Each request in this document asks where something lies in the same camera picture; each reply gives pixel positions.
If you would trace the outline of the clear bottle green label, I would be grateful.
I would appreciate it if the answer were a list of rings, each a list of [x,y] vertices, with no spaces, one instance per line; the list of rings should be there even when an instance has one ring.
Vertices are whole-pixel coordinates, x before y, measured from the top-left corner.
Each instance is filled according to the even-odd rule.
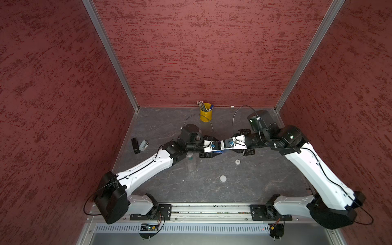
[[[186,154],[186,166],[189,172],[193,172],[197,169],[197,161],[193,152]]]

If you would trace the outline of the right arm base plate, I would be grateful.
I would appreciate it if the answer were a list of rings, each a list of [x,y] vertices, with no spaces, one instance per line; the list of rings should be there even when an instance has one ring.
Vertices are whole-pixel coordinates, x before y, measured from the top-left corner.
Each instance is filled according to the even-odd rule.
[[[252,221],[268,221],[276,222],[280,221],[292,221],[291,215],[281,215],[273,206],[271,205],[250,205],[250,214]]]

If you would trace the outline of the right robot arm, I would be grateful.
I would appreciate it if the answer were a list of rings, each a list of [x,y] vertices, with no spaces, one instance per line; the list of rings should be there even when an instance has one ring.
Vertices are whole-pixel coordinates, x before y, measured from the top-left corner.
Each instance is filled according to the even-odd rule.
[[[356,223],[356,209],[362,207],[366,197],[347,187],[333,173],[299,128],[280,128],[265,110],[253,112],[247,120],[251,129],[234,134],[226,146],[241,147],[244,153],[266,147],[275,150],[293,163],[316,191],[307,197],[272,196],[265,205],[270,218],[309,217],[330,230]]]

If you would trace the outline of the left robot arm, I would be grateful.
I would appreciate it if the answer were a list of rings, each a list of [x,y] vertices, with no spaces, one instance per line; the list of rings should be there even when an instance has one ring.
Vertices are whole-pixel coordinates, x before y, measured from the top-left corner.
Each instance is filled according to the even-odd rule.
[[[199,128],[187,124],[181,129],[176,140],[158,148],[155,155],[137,166],[114,174],[109,171],[101,178],[92,199],[107,224],[120,220],[128,211],[133,214],[149,215],[158,208],[158,203],[150,195],[134,195],[134,191],[161,171],[172,167],[186,158],[188,153],[207,154],[220,151],[221,142],[213,136],[203,136]]]

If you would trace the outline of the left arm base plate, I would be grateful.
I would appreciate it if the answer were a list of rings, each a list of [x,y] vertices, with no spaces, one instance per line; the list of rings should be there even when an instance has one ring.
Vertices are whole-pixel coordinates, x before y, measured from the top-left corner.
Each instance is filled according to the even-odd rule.
[[[172,205],[171,204],[158,204],[157,206],[154,206],[146,215],[141,215],[141,214],[131,214],[130,215],[130,220],[154,220],[154,221],[160,221],[160,220],[165,220],[169,221],[171,219],[171,211],[172,211]]]

